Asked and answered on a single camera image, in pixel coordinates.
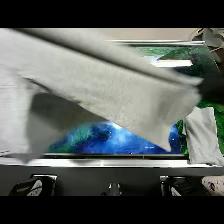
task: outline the folded cloth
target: folded cloth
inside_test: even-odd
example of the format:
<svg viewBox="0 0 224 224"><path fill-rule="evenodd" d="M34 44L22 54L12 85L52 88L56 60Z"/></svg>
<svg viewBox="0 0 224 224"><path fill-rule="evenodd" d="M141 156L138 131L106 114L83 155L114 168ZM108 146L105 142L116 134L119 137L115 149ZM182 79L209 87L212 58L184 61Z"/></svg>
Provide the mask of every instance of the folded cloth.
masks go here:
<svg viewBox="0 0 224 224"><path fill-rule="evenodd" d="M29 153L29 159L41 155L71 128L65 125L63 132L55 133L49 117L35 114L35 125L27 133L33 96L43 90L167 151L171 126L188 115L201 98L196 87L201 79L156 68L132 50L107 42L91 30L1 29L0 51L0 149ZM40 124L44 128L35 132ZM38 135L34 143L29 137L33 131Z"/></svg>
<svg viewBox="0 0 224 224"><path fill-rule="evenodd" d="M184 122L190 163L224 166L224 158L219 149L214 108L195 107Z"/></svg>

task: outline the glass surface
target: glass surface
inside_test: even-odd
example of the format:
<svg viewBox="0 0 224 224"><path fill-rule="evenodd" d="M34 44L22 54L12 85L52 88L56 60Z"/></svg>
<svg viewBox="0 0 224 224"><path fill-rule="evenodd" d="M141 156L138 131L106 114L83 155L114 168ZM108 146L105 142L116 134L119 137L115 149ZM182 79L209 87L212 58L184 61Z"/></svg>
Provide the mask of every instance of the glass surface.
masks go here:
<svg viewBox="0 0 224 224"><path fill-rule="evenodd" d="M131 44L130 47L158 67L196 77L220 75L211 53L203 44ZM218 134L221 133L219 127L223 125L221 117L223 114L219 114ZM186 137L182 134L182 128L183 122L179 121L170 130L170 153L112 122L83 124L51 145L48 151L74 154L187 154Z"/></svg>

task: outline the cloth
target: cloth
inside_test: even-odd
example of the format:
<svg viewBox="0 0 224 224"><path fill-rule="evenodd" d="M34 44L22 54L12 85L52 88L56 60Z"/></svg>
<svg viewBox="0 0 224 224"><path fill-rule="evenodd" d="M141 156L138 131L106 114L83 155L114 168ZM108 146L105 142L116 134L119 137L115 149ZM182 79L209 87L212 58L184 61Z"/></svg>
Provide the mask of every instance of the cloth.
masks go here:
<svg viewBox="0 0 224 224"><path fill-rule="evenodd" d="M39 102L27 129L36 94L76 103L167 151L171 126L201 98L196 87L201 79L156 68L91 30L1 29L0 51L0 150L28 153L28 159L41 155L73 124L63 125L61 118L58 131L57 119L51 120L60 105L55 103L49 116Z"/></svg>
<svg viewBox="0 0 224 224"><path fill-rule="evenodd" d="M213 107L203 109L195 107L184 122L190 163L224 166Z"/></svg>

